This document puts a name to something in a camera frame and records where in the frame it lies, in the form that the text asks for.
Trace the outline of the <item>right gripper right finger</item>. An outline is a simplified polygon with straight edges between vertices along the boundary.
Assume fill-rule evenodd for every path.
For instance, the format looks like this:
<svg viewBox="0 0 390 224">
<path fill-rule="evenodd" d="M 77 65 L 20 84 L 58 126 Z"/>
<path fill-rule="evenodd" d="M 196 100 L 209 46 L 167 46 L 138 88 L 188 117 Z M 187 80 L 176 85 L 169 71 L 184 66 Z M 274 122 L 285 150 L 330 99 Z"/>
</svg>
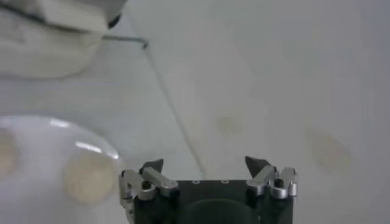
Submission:
<svg viewBox="0 0 390 224">
<path fill-rule="evenodd" d="M 298 195 L 296 169 L 285 167 L 279 172 L 267 160 L 251 156 L 245 157 L 245 163 L 251 175 L 251 179 L 246 181 L 246 185 L 255 192 L 256 196 L 268 192 L 272 198 L 284 200 Z"/>
</svg>

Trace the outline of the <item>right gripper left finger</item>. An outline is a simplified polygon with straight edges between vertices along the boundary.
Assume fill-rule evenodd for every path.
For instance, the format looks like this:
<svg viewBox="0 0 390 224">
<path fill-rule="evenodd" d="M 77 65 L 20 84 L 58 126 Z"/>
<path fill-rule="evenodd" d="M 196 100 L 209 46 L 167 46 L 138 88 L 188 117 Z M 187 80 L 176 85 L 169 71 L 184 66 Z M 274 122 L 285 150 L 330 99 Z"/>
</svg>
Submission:
<svg viewBox="0 0 390 224">
<path fill-rule="evenodd" d="M 150 202 L 158 196 L 176 198 L 179 196 L 179 182 L 164 176 L 161 171 L 164 161 L 148 161 L 138 170 L 126 169 L 119 180 L 119 202 L 128 215 L 134 214 L 135 200 Z"/>
</svg>

